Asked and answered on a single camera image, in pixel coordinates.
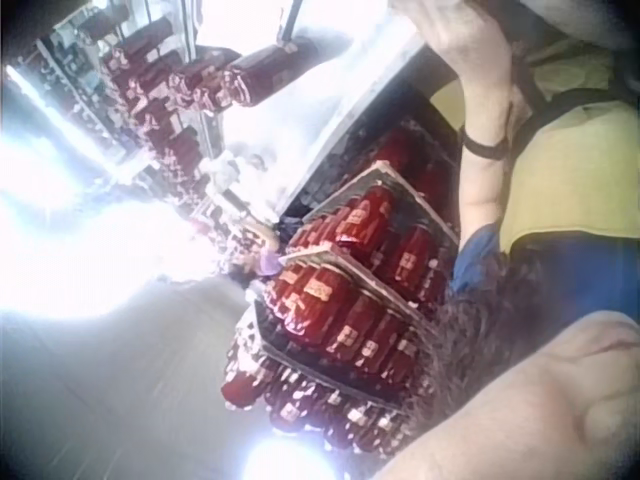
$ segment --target grey floor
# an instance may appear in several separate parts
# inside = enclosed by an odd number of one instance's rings
[[[273,438],[262,406],[230,412],[219,394],[246,308],[226,280],[153,285],[95,319],[1,320],[1,447],[20,478],[239,479]],[[321,436],[297,441],[322,452]],[[365,478],[376,461],[333,455]]]

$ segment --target person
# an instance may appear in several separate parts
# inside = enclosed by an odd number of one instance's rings
[[[465,118],[459,254],[419,332],[427,433],[379,479],[611,478],[638,428],[636,112],[560,93],[511,137],[497,22],[474,2],[390,4],[457,74]]]
[[[302,225],[302,220],[297,216],[283,215],[276,225],[269,227],[247,216],[240,225],[262,242],[261,247],[250,246],[231,258],[228,276],[246,290],[253,280],[260,278],[268,282],[282,271],[280,257],[284,254],[284,247]]]

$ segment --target shelf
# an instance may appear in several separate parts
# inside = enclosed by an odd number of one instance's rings
[[[429,223],[435,223],[439,227],[439,231],[446,235],[448,242],[453,242],[455,245],[458,244],[458,237],[453,230],[449,228],[424,198],[385,161],[375,162],[371,167],[318,205],[313,212],[304,217],[304,221],[309,222],[318,215],[330,213],[337,207],[345,205],[353,195],[362,195],[369,187],[383,182],[391,182],[393,185],[400,187],[401,198],[399,200],[404,205],[401,205],[401,208],[396,207],[396,210],[406,211],[411,209],[411,204],[417,206],[415,213],[418,217],[426,218]]]
[[[100,128],[102,128],[105,133],[107,135],[109,135],[109,137],[115,142],[118,143],[113,135],[113,133],[111,132],[111,130],[102,122],[102,120],[100,120],[98,118],[98,116],[93,112],[93,110],[91,109],[91,107],[89,105],[87,105],[87,102],[82,98],[82,95],[80,94],[80,92],[78,91],[78,89],[73,85],[73,83],[71,83],[71,79],[69,78],[69,76],[67,75],[67,73],[64,71],[64,69],[60,66],[60,64],[58,63],[58,61],[54,58],[54,56],[51,54],[51,52],[49,51],[49,49],[47,49],[47,47],[45,46],[44,43],[42,43],[41,40],[36,40],[36,46],[38,47],[38,50],[40,51],[40,53],[42,54],[42,56],[47,60],[47,62],[49,63],[49,65],[51,65],[51,67],[55,70],[55,72],[58,74],[58,76],[60,77],[60,79],[62,80],[62,82],[69,87],[69,89],[71,90],[71,92],[73,93],[74,97],[76,98],[76,101],[85,109],[85,111],[89,114],[89,116],[91,117],[91,119],[96,122],[97,125],[100,126]]]
[[[339,247],[335,245],[311,247],[301,252],[285,255],[280,258],[280,261],[286,265],[302,259],[315,259],[321,263],[339,267],[350,274],[360,287],[377,294],[387,305],[395,307],[400,313],[409,317],[412,323],[426,324],[424,317],[415,308],[411,307],[404,298],[363,267],[360,262],[344,253]]]
[[[371,383],[351,376],[353,368],[348,365],[320,365],[319,357],[305,350],[295,354],[285,352],[284,349],[288,343],[286,338],[273,339],[272,335],[265,332],[264,323],[267,318],[267,307],[261,302],[255,302],[254,307],[256,312],[255,332],[257,343],[254,344],[253,348],[259,349],[274,360],[299,371],[316,382],[332,389],[340,390],[346,395],[393,411],[402,410],[402,402],[397,393],[375,390]]]

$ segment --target black wristband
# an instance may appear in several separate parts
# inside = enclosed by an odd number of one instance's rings
[[[500,140],[500,143],[493,147],[482,145],[467,135],[467,130],[462,127],[462,145],[474,155],[488,160],[504,160],[509,153],[507,138]]]

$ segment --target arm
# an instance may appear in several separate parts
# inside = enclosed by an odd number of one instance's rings
[[[472,2],[390,1],[458,74],[469,137],[482,145],[497,145],[506,134],[511,96],[511,48],[498,24]],[[460,248],[480,227],[500,218],[503,179],[504,162],[463,150]]]
[[[509,86],[466,87],[464,93],[467,135],[482,145],[497,145],[506,133]],[[462,150],[458,191],[461,249],[479,228],[502,216],[503,160],[488,160]]]

